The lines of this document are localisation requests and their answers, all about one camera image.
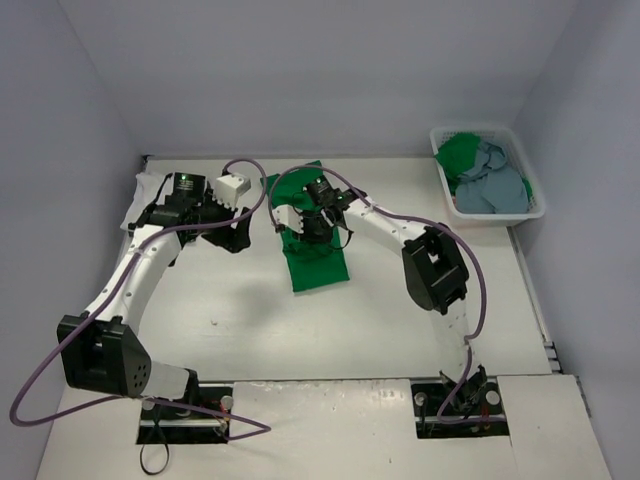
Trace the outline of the green t-shirt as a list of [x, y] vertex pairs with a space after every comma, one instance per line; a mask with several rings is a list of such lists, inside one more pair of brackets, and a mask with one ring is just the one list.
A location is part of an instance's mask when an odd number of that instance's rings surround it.
[[[322, 174], [318, 169], [302, 169], [287, 174], [278, 182], [270, 197], [270, 207], [291, 205], [297, 211], [317, 212], [318, 208], [303, 188]], [[340, 234], [336, 229], [333, 230], [329, 246], [302, 242], [294, 237], [290, 229], [286, 229], [280, 237], [294, 293], [350, 280]]]

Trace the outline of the white t-shirt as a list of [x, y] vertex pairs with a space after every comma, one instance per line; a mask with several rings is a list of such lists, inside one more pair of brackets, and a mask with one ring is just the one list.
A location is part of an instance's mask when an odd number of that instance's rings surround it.
[[170, 178], [170, 174], [162, 175], [154, 172], [140, 172], [136, 175], [136, 189], [132, 203], [121, 222], [121, 230], [128, 231], [129, 225], [139, 219], [144, 209], [153, 200], [159, 200], [161, 195], [169, 191]]

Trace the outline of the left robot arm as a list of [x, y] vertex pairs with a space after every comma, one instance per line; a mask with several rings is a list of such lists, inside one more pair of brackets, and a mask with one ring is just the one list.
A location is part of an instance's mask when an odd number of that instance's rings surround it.
[[164, 399], [175, 418], [199, 409], [197, 373], [153, 360], [138, 338], [142, 316], [164, 272], [184, 246], [203, 238], [230, 253], [249, 247], [249, 208], [238, 201], [248, 177], [225, 173], [214, 182], [202, 175], [169, 175], [169, 194], [158, 194], [129, 225], [131, 244], [98, 297], [79, 316], [57, 327], [67, 384], [76, 389], [129, 398]]

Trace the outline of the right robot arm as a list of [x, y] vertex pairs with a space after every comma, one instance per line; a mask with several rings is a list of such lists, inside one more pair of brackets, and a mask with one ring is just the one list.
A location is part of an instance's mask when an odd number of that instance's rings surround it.
[[411, 300], [429, 312], [437, 343], [440, 376], [449, 380], [442, 388], [445, 405], [464, 412], [479, 397], [470, 380], [465, 336], [469, 272], [454, 239], [443, 231], [415, 220], [400, 220], [366, 205], [354, 190], [341, 191], [320, 177], [303, 187], [313, 211], [302, 211], [293, 221], [295, 235], [319, 242], [332, 227], [364, 236], [402, 260], [406, 289]]

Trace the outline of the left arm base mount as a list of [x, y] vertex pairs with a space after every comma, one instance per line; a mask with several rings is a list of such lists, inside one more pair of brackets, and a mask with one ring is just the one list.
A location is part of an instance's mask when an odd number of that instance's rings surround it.
[[[233, 407], [230, 384], [200, 385], [200, 407], [220, 413]], [[182, 408], [145, 402], [140, 412], [138, 445], [212, 445], [226, 444], [231, 420]]]

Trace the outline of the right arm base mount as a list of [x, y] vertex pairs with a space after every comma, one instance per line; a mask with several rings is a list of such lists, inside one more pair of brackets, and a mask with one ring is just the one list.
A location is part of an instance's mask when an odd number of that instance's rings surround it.
[[510, 430], [496, 378], [476, 372], [438, 411], [456, 383], [440, 380], [412, 381], [411, 399], [416, 436], [420, 440], [508, 437]]

